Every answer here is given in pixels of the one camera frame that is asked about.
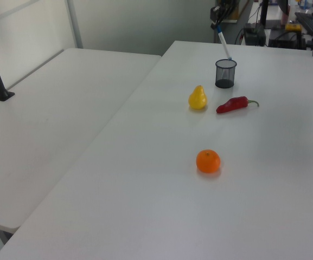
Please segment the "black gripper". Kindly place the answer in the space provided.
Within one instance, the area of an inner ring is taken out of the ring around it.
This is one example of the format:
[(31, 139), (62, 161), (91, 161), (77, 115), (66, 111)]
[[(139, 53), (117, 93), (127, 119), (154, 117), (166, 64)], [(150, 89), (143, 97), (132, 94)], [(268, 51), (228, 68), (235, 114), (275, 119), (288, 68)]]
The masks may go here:
[(212, 29), (216, 29), (236, 8), (238, 0), (218, 0), (219, 6), (214, 6), (210, 10), (210, 20)]

